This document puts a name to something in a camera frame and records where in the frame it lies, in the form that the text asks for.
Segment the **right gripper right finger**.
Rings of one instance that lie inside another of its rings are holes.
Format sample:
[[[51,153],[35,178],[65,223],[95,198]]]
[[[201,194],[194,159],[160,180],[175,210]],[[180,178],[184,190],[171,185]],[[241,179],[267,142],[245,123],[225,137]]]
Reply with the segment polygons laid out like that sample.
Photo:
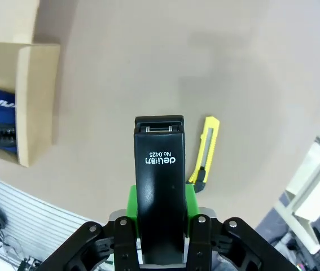
[[[218,255],[234,271],[295,271],[295,266],[238,217],[224,222],[200,212],[194,186],[185,186],[189,250],[186,271],[212,271]]]

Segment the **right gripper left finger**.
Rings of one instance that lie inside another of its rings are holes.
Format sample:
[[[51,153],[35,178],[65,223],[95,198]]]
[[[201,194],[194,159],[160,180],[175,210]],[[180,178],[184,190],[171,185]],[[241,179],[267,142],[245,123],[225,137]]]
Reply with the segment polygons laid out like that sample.
[[[130,188],[127,210],[106,225],[80,226],[38,268],[38,271],[95,271],[114,256],[118,271],[139,271],[137,254],[137,192]]]

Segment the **black deli stapler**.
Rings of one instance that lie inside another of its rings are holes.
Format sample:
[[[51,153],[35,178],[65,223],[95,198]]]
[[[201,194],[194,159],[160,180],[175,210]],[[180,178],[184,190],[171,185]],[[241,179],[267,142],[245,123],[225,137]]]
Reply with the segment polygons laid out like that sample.
[[[134,158],[143,262],[182,264],[187,217],[183,116],[136,117]]]

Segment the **brown cardboard box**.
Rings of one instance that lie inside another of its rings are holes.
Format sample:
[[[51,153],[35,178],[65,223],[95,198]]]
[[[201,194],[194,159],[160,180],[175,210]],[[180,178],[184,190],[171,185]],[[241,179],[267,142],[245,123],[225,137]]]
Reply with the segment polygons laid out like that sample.
[[[0,0],[0,90],[15,94],[17,153],[0,159],[28,167],[52,143],[60,46],[36,43],[40,0]]]

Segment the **yellow utility knife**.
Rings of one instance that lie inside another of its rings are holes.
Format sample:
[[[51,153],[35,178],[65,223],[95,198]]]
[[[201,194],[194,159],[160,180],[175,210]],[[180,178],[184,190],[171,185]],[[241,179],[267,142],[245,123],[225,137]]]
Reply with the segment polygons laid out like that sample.
[[[195,168],[187,181],[187,184],[193,185],[195,193],[203,191],[207,184],[219,128],[220,121],[217,118],[205,118]]]

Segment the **aluminium slotted base plate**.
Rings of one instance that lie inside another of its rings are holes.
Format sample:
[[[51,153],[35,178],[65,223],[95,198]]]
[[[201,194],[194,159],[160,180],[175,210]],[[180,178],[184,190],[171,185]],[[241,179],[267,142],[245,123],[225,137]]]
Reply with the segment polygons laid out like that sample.
[[[46,260],[82,224],[89,221],[0,181],[0,210],[5,240],[20,255]]]

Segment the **white shelf frame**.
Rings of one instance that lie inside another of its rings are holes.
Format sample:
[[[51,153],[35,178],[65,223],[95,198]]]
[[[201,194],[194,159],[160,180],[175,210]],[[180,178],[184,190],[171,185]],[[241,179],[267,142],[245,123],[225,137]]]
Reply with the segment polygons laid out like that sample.
[[[289,204],[278,202],[274,209],[314,255],[320,250],[312,228],[320,218],[320,133],[284,192]]]

